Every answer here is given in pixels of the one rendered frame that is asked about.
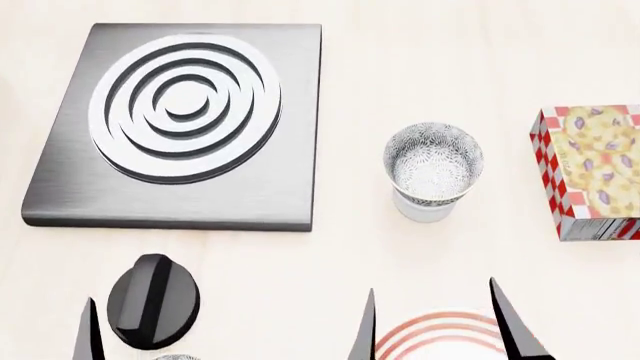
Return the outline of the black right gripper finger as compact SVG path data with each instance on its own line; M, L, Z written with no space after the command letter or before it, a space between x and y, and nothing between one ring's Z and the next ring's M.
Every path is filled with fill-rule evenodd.
M508 360L551 360L551 354L523 323L495 278L490 278L489 289Z
M375 360L376 305L374 290L370 289L357 336L348 360Z

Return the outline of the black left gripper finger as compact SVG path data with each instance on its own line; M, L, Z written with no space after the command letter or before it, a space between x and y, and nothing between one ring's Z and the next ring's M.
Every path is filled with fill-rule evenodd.
M105 360L97 309L91 297L80 317L72 360Z

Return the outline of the white plate red stripes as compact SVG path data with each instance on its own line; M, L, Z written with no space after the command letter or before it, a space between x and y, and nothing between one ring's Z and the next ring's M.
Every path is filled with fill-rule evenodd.
M435 308L383 329L375 359L508 360L508 356L489 309Z

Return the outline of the white ramekin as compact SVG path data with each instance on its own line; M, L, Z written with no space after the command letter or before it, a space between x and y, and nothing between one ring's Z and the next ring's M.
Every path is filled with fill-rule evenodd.
M395 187L392 199L396 209L406 218L419 223L434 223L447 218L462 197L464 194L442 192L410 194Z

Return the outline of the grey stove hot plate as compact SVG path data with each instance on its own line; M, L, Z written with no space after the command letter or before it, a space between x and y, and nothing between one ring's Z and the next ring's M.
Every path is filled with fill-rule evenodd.
M157 184L122 173L90 136L88 107L97 83L143 44L202 33L237 38L268 59L281 86L275 130L254 155L210 179ZM23 220L50 227L310 230L321 52L322 29L314 24L92 26L26 191Z

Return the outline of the black stove knob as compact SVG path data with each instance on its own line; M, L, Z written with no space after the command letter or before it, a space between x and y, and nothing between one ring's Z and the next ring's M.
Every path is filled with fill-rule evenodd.
M144 254L114 284L107 319L128 346L160 350L189 332L200 300L199 287L186 268L164 254Z

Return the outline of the red checkered cookie box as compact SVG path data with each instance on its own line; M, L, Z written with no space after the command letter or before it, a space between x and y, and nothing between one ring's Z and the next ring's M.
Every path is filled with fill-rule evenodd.
M560 240L640 240L640 105L544 108L529 137Z

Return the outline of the white ringed stove burner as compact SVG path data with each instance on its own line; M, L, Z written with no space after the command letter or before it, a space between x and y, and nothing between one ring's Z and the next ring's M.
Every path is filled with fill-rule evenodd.
M126 53L89 101L91 139L117 170L145 182L185 184L225 173L275 130L279 77L252 45L179 34Z

